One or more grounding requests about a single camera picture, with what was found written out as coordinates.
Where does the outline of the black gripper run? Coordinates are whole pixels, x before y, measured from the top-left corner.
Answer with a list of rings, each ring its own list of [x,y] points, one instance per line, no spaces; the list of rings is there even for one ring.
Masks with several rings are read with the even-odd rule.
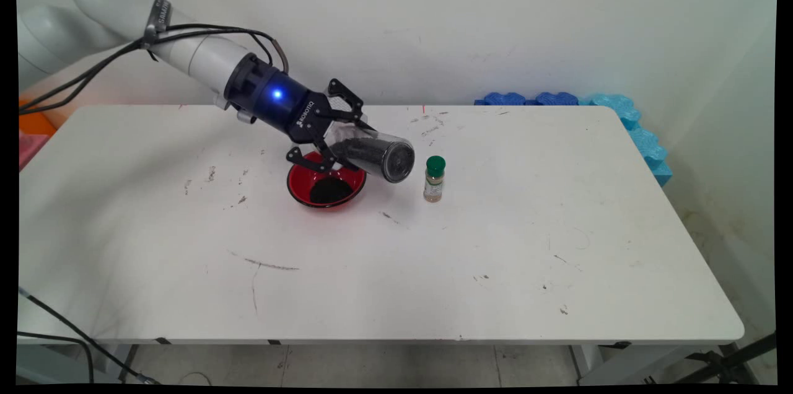
[[[314,92],[285,72],[247,53],[232,71],[223,97],[230,107],[242,113],[249,124],[261,121],[285,134],[295,145],[286,153],[293,165],[315,173],[331,173],[360,168],[329,148],[304,153],[297,144],[312,144],[325,136],[333,122],[352,123],[360,129],[375,131],[363,113],[364,102],[338,79],[331,79],[323,93]],[[325,113],[320,117],[317,110]]]

